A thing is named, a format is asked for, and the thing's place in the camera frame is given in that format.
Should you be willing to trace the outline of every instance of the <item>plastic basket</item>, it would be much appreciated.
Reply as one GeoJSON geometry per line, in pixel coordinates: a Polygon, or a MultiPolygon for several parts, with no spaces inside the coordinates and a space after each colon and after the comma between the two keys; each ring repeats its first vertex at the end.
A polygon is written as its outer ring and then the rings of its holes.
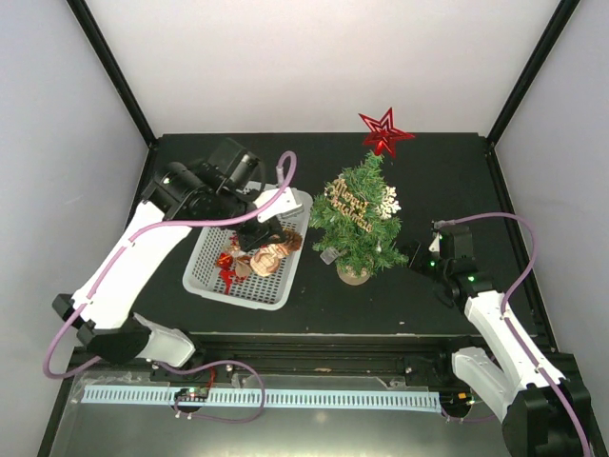
{"type": "MultiPolygon", "coordinates": [[[[293,229],[306,235],[308,218],[313,199],[303,191],[292,188],[303,202],[304,211],[288,218],[278,216],[285,229],[293,229]]],[[[199,240],[190,255],[182,283],[185,289],[204,298],[229,303],[238,307],[275,310],[287,302],[292,288],[296,267],[301,258],[302,249],[292,252],[282,259],[277,272],[263,278],[252,272],[242,283],[233,282],[228,294],[224,294],[226,284],[220,277],[220,269],[215,266],[222,249],[229,244],[233,230],[220,228],[202,228],[199,240]]]]}

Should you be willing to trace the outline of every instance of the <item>tree topper star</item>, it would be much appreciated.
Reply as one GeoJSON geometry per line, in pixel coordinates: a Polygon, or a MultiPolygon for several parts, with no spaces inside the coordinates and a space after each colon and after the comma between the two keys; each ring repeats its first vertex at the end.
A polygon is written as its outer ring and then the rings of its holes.
{"type": "Polygon", "coordinates": [[[374,153],[376,155],[381,155],[383,149],[387,149],[391,157],[395,159],[396,142],[415,137],[412,133],[406,133],[393,127],[393,108],[390,108],[379,121],[363,114],[360,114],[360,117],[370,129],[370,133],[365,137],[363,143],[375,145],[374,153]]]}

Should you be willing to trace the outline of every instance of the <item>tree pot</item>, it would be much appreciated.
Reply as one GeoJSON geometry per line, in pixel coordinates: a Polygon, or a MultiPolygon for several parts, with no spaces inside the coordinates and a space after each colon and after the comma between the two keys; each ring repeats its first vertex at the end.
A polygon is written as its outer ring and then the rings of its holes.
{"type": "Polygon", "coordinates": [[[370,279],[370,273],[368,273],[365,269],[361,271],[360,275],[355,274],[353,268],[351,267],[341,270],[338,266],[336,266],[336,271],[339,273],[339,278],[350,286],[359,286],[370,279]]]}

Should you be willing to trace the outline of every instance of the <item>small artificial christmas tree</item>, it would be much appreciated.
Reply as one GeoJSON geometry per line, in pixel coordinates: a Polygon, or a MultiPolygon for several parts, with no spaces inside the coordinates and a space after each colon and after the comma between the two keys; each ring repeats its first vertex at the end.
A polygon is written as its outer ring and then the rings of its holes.
{"type": "Polygon", "coordinates": [[[407,261],[395,248],[402,223],[393,214],[400,206],[395,188],[381,175],[382,162],[382,155],[368,153],[358,167],[344,169],[326,184],[324,195],[315,197],[309,225],[324,229],[325,236],[313,248],[338,255],[339,272],[374,275],[407,261]]]}

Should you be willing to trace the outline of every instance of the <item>white robotic arm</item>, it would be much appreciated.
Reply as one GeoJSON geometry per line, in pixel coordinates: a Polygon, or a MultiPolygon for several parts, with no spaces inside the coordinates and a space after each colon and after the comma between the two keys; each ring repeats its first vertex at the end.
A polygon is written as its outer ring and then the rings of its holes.
{"type": "Polygon", "coordinates": [[[520,391],[527,390],[529,386],[549,386],[539,373],[539,367],[533,365],[505,324],[506,316],[552,380],[560,384],[560,380],[564,379],[564,375],[543,356],[531,340],[509,305],[505,314],[501,313],[502,298],[503,294],[495,290],[480,292],[477,297],[468,298],[464,310],[465,317],[481,333],[502,369],[480,348],[463,348],[452,357],[455,375],[472,387],[501,422],[520,391]]]}
{"type": "Polygon", "coordinates": [[[478,270],[469,228],[453,224],[435,224],[438,230],[426,252],[420,252],[418,242],[406,250],[410,268],[443,285],[445,297],[478,329],[499,364],[482,348],[461,348],[452,354],[454,375],[472,387],[501,421],[512,455],[589,456],[588,390],[581,380],[567,379],[543,355],[505,295],[495,290],[492,278],[478,270]]]}
{"type": "MultiPolygon", "coordinates": [[[[280,160],[292,160],[280,195],[276,189],[242,193],[259,159],[234,142],[224,146],[219,148],[217,165],[210,161],[188,169],[172,163],[157,173],[126,231],[95,274],[73,295],[60,294],[53,302],[64,320],[80,312],[73,325],[88,351],[117,364],[145,358],[181,367],[195,352],[190,339],[179,329],[131,312],[150,276],[191,227],[234,229],[244,250],[281,242],[284,233],[275,216],[303,208],[287,186],[295,168],[294,153],[280,160]]],[[[278,166],[280,179],[282,173],[278,166]]]]}

